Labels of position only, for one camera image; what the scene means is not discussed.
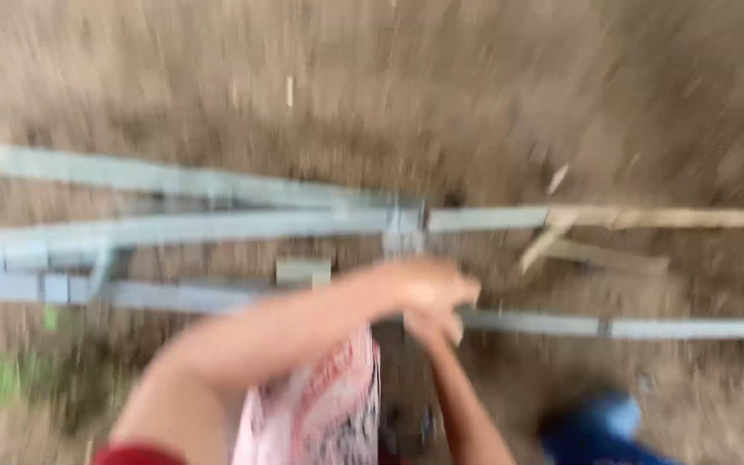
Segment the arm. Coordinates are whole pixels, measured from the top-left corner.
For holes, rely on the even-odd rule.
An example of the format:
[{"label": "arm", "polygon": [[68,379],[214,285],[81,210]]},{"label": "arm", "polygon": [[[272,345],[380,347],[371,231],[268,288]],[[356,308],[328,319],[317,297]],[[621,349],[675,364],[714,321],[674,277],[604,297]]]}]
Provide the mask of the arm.
[{"label": "arm", "polygon": [[232,437],[228,413],[239,413],[249,386],[316,360],[361,325],[398,308],[420,312],[442,302],[451,317],[455,303],[477,295],[478,285],[454,266],[424,259],[359,270],[327,287],[205,319],[149,365],[111,440],[169,448],[189,462],[224,462]]},{"label": "arm", "polygon": [[487,413],[458,361],[458,356],[434,322],[407,315],[409,332],[424,346],[444,417],[446,439],[456,463],[514,465],[501,432]]}]

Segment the person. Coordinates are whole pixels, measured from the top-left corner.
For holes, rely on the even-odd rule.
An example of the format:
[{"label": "person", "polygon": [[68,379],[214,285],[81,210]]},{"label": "person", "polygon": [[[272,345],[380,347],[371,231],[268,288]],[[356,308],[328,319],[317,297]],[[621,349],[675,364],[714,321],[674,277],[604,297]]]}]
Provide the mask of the person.
[{"label": "person", "polygon": [[[204,319],[149,364],[93,462],[377,463],[380,370],[369,324],[402,315],[431,361],[455,462],[513,464],[452,347],[462,336],[455,308],[480,291],[454,262],[417,257]],[[587,438],[553,425],[545,450],[569,462],[577,452],[563,444]]]}]

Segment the red sleeve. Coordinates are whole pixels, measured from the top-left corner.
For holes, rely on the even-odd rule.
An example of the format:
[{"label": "red sleeve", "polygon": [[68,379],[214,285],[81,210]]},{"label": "red sleeve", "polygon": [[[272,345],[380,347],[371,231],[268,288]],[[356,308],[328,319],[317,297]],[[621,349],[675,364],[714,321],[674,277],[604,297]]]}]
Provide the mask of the red sleeve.
[{"label": "red sleeve", "polygon": [[186,465],[179,454],[152,444],[109,444],[93,456],[92,465]]}]

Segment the dirt ground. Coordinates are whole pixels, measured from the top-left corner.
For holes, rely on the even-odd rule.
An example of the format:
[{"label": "dirt ground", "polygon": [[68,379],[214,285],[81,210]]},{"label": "dirt ground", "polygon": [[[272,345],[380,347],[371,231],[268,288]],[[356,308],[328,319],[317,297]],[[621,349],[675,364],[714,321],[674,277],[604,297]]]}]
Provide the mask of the dirt ground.
[{"label": "dirt ground", "polygon": [[[0,142],[391,189],[431,205],[744,207],[744,2],[0,0]],[[0,180],[0,226],[110,216],[122,200]],[[572,235],[667,255],[672,271],[553,260],[521,276],[530,232],[446,236],[432,248],[483,279],[493,308],[744,316],[744,232]],[[129,273],[270,276],[290,254],[345,270],[380,247],[336,238],[141,250]],[[59,428],[59,399],[0,408],[0,462],[85,460],[135,370],[188,321],[98,306],[66,315],[87,330],[48,335],[41,309],[0,304],[0,353],[73,354],[108,388],[73,428]],[[376,331],[385,401],[418,411],[432,398],[418,349],[397,328]],[[685,462],[744,463],[744,342],[476,331],[460,356],[520,462],[542,460],[532,430],[543,411],[618,386],[638,395],[651,446]],[[425,459],[448,459],[444,450],[441,434]]]}]

